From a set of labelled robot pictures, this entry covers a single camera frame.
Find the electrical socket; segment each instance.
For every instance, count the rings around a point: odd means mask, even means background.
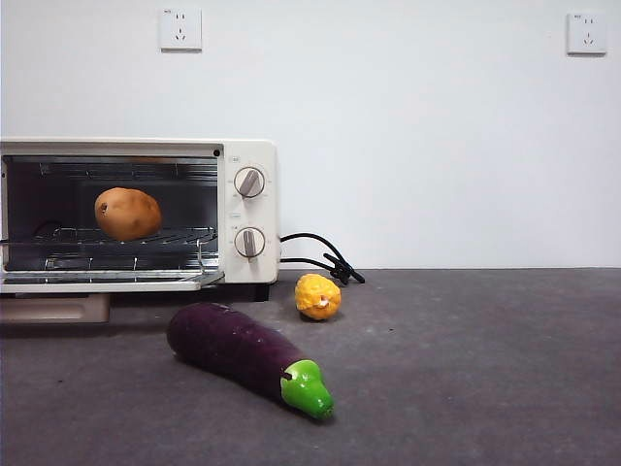
[[[192,8],[162,10],[159,21],[159,46],[166,50],[201,50],[201,10]]]
[[[569,13],[567,15],[567,53],[606,53],[605,17],[601,14]]]

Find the small yellow gourd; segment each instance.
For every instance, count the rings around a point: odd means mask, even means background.
[[[295,286],[295,304],[305,316],[324,320],[341,305],[341,289],[319,274],[305,274]]]

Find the green eggplant cap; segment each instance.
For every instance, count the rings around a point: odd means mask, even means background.
[[[291,376],[290,380],[280,378],[280,394],[287,405],[316,419],[327,419],[332,415],[334,402],[314,361],[303,359],[294,362],[284,372]]]

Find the oven leg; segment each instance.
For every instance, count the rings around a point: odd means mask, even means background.
[[[254,288],[254,301],[269,301],[270,300],[270,286],[268,284],[258,284]]]

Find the white toaster oven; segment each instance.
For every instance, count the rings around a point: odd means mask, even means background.
[[[270,142],[5,139],[0,161],[3,321],[102,320],[112,292],[277,279]],[[94,201],[118,186],[158,202],[160,231],[122,242],[98,227]]]

